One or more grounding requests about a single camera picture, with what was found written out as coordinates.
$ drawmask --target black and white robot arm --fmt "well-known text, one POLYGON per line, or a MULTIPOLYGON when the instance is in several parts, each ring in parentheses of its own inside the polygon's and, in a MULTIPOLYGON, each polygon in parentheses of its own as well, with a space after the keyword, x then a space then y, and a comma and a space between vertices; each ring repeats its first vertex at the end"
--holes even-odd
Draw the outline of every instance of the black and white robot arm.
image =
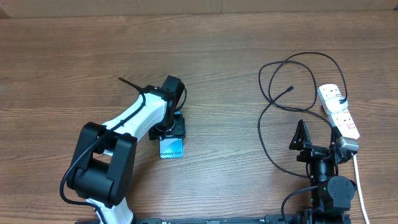
POLYGON ((132 179, 137 142, 146 132, 151 140, 185 137, 182 114, 175 114, 184 89, 180 79, 169 76, 162 87, 149 85, 141 89, 145 102, 139 95, 137 101, 117 118, 103 125, 89 122, 82 128, 72 159, 72 164, 77 163, 71 165, 66 182, 79 197, 96 207, 100 219, 97 223, 132 223, 134 214, 128 208, 125 196, 132 179), (100 141, 98 146, 86 153, 96 141, 100 141), (111 162, 94 159, 93 153, 107 154, 112 157, 111 162))

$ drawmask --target power outlet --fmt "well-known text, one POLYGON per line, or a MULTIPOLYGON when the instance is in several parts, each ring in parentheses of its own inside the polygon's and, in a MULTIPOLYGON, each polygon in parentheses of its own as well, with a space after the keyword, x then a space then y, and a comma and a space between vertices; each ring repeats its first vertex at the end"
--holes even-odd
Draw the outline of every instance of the power outlet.
POLYGON ((337 85, 326 84, 318 89, 323 109, 328 114, 332 126, 336 126, 341 135, 347 138, 358 139, 359 132, 353 118, 348 111, 348 102, 340 104, 340 99, 344 99, 337 85))

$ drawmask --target white power strip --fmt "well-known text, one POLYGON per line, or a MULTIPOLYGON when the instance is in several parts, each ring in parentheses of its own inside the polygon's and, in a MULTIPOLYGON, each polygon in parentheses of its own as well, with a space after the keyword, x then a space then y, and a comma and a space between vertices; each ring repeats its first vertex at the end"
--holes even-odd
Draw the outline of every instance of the white power strip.
MULTIPOLYGON (((340 100, 344 99, 341 95, 337 85, 326 84, 322 85, 318 89, 318 96, 321 99, 323 109, 328 114, 330 123, 332 126, 336 126, 341 135, 347 138, 358 139, 359 132, 356 128, 353 118, 348 111, 348 102, 340 103, 340 100)), ((361 209, 366 224, 370 224, 368 214, 365 210, 365 204, 363 202, 361 183, 359 182, 358 162, 356 155, 353 157, 354 170, 356 177, 356 185, 358 187, 359 201, 361 203, 361 209)))

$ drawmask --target wooden tabletop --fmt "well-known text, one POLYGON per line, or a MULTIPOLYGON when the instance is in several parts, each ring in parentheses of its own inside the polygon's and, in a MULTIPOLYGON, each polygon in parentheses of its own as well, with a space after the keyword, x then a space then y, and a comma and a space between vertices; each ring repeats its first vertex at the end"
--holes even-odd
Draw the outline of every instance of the wooden tabletop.
MULTIPOLYGON (((159 143, 138 144, 127 196, 139 218, 261 217, 280 213, 283 199, 308 187, 268 160, 257 119, 267 102, 258 84, 265 63, 303 51, 323 52, 341 66, 349 110, 359 129, 359 171, 372 223, 398 216, 398 13, 303 12, 197 16, 118 16, 0 20, 0 223, 73 223, 96 215, 66 204, 58 189, 82 126, 115 118, 137 92, 118 81, 161 85, 179 77, 188 90, 183 113, 183 159, 159 159, 159 143)), ((336 83, 327 58, 299 56, 317 85, 336 83)), ((264 70, 267 86, 275 67, 264 70)), ((271 93, 295 89, 279 103, 305 107, 313 83, 302 67, 286 65, 271 93)), ((318 101, 313 111, 322 113, 318 101)), ((280 166, 305 173, 288 150, 297 121, 313 143, 327 146, 328 126, 318 118, 271 107, 263 138, 280 166)), ((340 174, 354 180, 353 161, 340 174)), ((66 189, 67 196, 81 200, 66 189)), ((286 212, 308 205, 291 198, 286 212)), ((364 223, 358 194, 353 223, 364 223)))

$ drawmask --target white power cord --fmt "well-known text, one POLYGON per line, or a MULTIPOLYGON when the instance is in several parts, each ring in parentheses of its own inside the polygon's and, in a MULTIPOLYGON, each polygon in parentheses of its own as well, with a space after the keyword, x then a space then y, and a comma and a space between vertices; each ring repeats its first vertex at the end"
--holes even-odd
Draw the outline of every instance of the white power cord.
POLYGON ((361 203, 361 209, 363 213, 363 217, 365 218, 365 223, 370 224, 368 219, 368 214, 365 210, 365 204, 362 198, 362 190, 361 190, 361 183, 359 182, 359 172, 358 172, 358 162, 356 161, 356 155, 353 156, 354 159, 354 170, 355 170, 355 179, 356 179, 356 186, 358 187, 358 195, 359 195, 359 202, 361 203))

